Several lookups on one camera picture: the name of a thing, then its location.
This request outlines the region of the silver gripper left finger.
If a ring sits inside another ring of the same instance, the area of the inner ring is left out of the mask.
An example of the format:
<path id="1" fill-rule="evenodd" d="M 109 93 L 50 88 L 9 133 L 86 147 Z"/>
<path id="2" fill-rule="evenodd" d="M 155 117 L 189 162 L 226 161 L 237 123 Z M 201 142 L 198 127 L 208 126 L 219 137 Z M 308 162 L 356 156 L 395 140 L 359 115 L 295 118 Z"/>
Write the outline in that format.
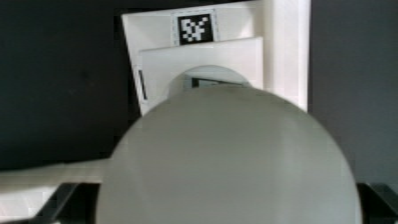
<path id="1" fill-rule="evenodd" d="M 96 224 L 98 193 L 98 183 L 64 183 L 29 224 Z"/>

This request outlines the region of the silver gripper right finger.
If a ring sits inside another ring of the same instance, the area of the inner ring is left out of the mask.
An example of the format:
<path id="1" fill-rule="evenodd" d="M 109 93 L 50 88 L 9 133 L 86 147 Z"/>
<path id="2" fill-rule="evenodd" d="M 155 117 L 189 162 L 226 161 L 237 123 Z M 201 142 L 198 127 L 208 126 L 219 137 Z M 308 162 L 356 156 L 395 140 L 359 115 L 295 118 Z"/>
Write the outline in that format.
<path id="1" fill-rule="evenodd" d="M 363 224 L 398 224 L 398 193 L 384 183 L 359 183 Z"/>

